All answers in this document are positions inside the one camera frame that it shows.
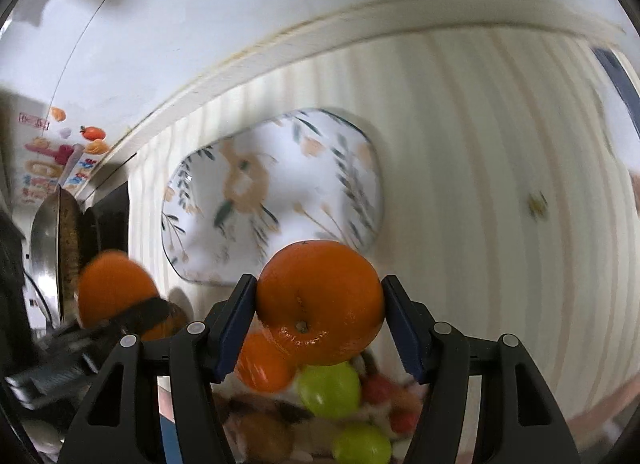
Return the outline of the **large orange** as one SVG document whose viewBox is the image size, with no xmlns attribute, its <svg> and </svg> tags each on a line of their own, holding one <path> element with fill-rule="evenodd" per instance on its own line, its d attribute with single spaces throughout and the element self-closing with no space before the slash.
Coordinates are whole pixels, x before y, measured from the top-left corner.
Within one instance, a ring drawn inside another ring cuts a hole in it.
<svg viewBox="0 0 640 464">
<path fill-rule="evenodd" d="M 145 268 L 123 251 L 102 251 L 78 276 L 79 323 L 84 328 L 94 328 L 138 303 L 158 296 L 157 287 Z"/>
<path fill-rule="evenodd" d="M 367 348 L 384 321 L 375 268 L 334 241 L 282 248 L 257 282 L 257 317 L 298 366 L 335 366 Z"/>
</svg>

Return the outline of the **small tangerine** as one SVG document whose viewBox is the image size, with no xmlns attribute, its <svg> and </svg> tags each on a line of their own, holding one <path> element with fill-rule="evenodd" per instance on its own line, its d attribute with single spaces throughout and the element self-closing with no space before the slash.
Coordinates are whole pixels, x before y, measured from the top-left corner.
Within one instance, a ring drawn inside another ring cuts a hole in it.
<svg viewBox="0 0 640 464">
<path fill-rule="evenodd" d="M 234 372 L 254 392 L 276 394 L 292 384 L 296 366 L 261 329 L 245 337 Z"/>
</svg>

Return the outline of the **green apple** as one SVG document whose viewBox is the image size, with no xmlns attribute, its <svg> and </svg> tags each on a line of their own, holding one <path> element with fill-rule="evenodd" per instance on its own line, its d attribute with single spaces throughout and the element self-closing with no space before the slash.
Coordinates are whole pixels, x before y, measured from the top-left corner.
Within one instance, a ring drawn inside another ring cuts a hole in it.
<svg viewBox="0 0 640 464">
<path fill-rule="evenodd" d="M 334 438 L 332 455 L 341 464 L 387 464 L 392 443 L 378 426 L 352 423 Z"/>
<path fill-rule="evenodd" d="M 338 421 L 359 410 L 360 379 L 347 362 L 305 366 L 298 374 L 296 390 L 300 402 L 317 418 Z"/>
</svg>

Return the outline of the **steel wok lid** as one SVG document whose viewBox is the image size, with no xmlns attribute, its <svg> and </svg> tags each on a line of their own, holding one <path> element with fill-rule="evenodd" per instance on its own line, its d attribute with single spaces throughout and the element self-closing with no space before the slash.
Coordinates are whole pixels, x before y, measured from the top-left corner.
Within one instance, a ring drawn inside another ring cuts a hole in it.
<svg viewBox="0 0 640 464">
<path fill-rule="evenodd" d="M 57 187 L 38 208 L 30 232 L 30 266 L 54 327 L 73 321 L 80 271 L 80 209 Z"/>
</svg>

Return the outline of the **floral oval plate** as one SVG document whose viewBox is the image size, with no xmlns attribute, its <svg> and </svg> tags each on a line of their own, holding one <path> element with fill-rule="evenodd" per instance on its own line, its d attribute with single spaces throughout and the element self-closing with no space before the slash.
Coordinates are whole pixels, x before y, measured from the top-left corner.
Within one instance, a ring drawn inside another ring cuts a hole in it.
<svg viewBox="0 0 640 464">
<path fill-rule="evenodd" d="M 182 280 L 231 285 L 296 242 L 327 239 L 363 254 L 383 215 L 370 139 L 341 116 L 311 108 L 186 155 L 165 187 L 160 231 Z"/>
</svg>

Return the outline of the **dark blue smartphone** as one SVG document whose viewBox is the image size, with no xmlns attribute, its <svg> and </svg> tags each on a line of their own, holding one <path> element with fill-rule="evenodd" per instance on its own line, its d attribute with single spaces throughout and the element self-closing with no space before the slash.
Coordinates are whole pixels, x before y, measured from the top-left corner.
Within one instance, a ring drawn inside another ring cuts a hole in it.
<svg viewBox="0 0 640 464">
<path fill-rule="evenodd" d="M 625 103 L 634 130 L 639 133 L 639 91 L 631 80 L 627 69 L 612 50 L 593 48 L 592 51 Z"/>
</svg>

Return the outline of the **colourful wall sticker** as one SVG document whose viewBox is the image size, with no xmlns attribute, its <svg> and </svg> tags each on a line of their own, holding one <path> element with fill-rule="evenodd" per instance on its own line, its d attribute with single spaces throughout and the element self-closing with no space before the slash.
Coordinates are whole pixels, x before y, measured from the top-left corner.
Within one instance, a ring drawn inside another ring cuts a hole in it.
<svg viewBox="0 0 640 464">
<path fill-rule="evenodd" d="M 111 150 L 102 125 L 73 124 L 62 107 L 17 113 L 16 201 L 35 206 L 58 187 L 74 193 Z"/>
</svg>

